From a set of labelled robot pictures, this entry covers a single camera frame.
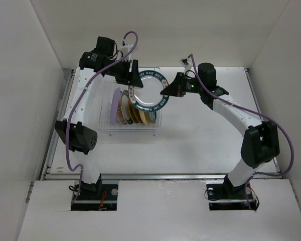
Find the green rim white plate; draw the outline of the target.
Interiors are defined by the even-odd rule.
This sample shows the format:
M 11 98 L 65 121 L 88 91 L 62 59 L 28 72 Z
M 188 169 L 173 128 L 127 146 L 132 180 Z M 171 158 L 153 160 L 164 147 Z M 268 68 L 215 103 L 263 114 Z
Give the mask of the green rim white plate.
M 155 70 L 144 70 L 139 73 L 143 88 L 129 86 L 128 97 L 132 105 L 144 112 L 161 110 L 169 100 L 161 91 L 168 87 L 166 77 Z

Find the purple plate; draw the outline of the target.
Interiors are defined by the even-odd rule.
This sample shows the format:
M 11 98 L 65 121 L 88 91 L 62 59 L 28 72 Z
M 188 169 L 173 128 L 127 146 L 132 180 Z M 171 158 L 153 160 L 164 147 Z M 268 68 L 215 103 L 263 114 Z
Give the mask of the purple plate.
M 121 98 L 121 89 L 119 87 L 114 91 L 114 94 L 113 94 L 113 97 L 112 97 L 110 113 L 109 113 L 109 121 L 110 121 L 111 125 L 114 125 L 114 123 L 115 123 L 117 107 L 118 107 L 118 103 L 119 103 L 120 98 Z

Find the white wire dish rack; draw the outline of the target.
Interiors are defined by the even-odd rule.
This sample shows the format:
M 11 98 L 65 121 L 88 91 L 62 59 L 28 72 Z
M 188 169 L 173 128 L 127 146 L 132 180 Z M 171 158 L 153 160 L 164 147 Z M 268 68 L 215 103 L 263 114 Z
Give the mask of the white wire dish rack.
M 108 133 L 152 133 L 162 125 L 162 109 L 169 97 L 160 92 L 168 86 L 159 67 L 142 68 L 143 88 L 120 85 L 108 78 L 103 86 L 98 127 Z

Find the blue floral plate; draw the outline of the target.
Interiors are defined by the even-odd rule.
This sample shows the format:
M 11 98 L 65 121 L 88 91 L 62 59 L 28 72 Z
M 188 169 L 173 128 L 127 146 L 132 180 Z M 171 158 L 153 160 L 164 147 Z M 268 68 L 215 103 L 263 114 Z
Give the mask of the blue floral plate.
M 155 123 L 157 120 L 157 113 L 156 112 L 149 112 L 149 117 L 152 123 Z

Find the yellow brown patterned plate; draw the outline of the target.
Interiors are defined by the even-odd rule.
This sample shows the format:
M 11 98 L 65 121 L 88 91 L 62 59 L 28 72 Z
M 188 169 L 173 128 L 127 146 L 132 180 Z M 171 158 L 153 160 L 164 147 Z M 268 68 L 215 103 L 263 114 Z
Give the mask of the yellow brown patterned plate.
M 134 106 L 130 102 L 128 103 L 128 108 L 129 108 L 130 117 L 133 120 L 133 122 L 136 124 L 139 123 L 134 113 Z

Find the beige plate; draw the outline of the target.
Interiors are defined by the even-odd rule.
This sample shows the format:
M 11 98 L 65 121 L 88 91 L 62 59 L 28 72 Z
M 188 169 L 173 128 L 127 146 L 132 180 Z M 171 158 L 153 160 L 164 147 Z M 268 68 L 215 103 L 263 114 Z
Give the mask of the beige plate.
M 140 115 L 140 118 L 141 118 L 142 122 L 145 125 L 149 125 L 151 123 L 151 120 L 150 120 L 149 115 L 148 115 L 147 112 L 139 111 L 139 115 Z

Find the orange pattern white plate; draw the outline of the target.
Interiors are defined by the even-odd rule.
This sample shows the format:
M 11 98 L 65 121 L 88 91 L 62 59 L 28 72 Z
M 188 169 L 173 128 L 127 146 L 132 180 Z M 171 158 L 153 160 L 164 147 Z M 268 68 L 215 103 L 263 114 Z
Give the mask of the orange pattern white plate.
M 119 98 L 118 101 L 118 105 L 117 105 L 117 111 L 116 111 L 116 117 L 118 119 L 118 121 L 122 124 L 122 125 L 126 125 L 127 122 L 124 118 L 124 115 L 122 113 L 122 108 L 121 108 L 121 97 Z

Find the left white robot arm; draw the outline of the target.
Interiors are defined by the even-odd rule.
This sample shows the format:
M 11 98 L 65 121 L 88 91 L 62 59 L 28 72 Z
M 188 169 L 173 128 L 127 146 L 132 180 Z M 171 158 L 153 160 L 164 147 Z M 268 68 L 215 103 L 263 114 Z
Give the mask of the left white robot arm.
M 96 146 L 97 132 L 88 126 L 89 113 L 105 76 L 114 77 L 120 85 L 143 86 L 138 74 L 138 61 L 130 58 L 136 47 L 137 42 L 123 42 L 122 46 L 118 47 L 113 39 L 98 37 L 95 48 L 82 54 L 73 99 L 63 120 L 55 122 L 55 130 L 65 145 L 68 169 L 80 172 L 79 184 L 73 191 L 85 192 L 91 199 L 97 199 L 102 194 L 101 174 L 98 168 L 91 167 L 84 161 L 72 166 L 70 153 L 88 155 Z

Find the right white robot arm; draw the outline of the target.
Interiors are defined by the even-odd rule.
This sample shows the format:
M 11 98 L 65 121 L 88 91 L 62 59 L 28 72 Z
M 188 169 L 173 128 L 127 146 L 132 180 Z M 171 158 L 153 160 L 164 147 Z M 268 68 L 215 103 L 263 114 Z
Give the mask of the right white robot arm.
M 162 95 L 183 97 L 186 93 L 198 93 L 201 101 L 211 110 L 223 116 L 242 135 L 241 159 L 228 173 L 222 185 L 222 191 L 229 199 L 234 199 L 253 174 L 273 158 L 279 155 L 277 125 L 272 121 L 249 115 L 236 108 L 236 102 L 229 92 L 218 86 L 216 69 L 211 63 L 201 63 L 191 78 L 178 72 L 171 84 L 165 87 Z

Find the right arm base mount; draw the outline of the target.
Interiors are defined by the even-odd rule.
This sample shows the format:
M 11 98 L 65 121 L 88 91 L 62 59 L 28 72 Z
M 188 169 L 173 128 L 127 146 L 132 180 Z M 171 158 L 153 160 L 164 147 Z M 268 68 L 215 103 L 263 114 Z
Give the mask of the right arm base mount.
M 240 186 L 238 190 L 229 192 L 223 183 L 207 183 L 205 198 L 210 211 L 253 210 L 260 206 L 259 198 L 248 185 Z

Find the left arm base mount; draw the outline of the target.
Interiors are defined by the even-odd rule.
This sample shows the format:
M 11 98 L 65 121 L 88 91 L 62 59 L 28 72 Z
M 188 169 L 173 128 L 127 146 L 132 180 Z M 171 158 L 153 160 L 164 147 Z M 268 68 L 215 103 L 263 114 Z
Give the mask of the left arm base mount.
M 117 211 L 118 184 L 103 184 L 100 194 L 81 191 L 75 199 L 78 186 L 68 187 L 73 192 L 71 211 Z

